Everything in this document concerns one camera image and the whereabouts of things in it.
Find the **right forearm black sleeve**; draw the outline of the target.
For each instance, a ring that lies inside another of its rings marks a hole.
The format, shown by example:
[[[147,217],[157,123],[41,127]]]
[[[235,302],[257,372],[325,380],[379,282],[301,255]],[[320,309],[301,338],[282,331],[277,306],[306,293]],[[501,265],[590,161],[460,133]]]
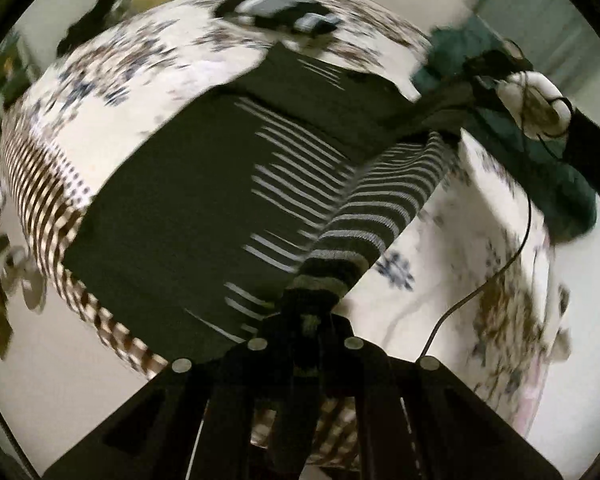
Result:
[[[571,116],[562,158],[577,169],[600,196],[600,126],[580,110]]]

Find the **white gloved right hand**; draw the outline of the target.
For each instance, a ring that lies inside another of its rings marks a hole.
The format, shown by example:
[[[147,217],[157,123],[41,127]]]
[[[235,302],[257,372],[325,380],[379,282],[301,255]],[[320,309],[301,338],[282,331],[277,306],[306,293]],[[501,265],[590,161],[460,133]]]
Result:
[[[527,138],[554,140],[566,134],[573,106],[547,76],[516,73],[499,81],[495,92]]]

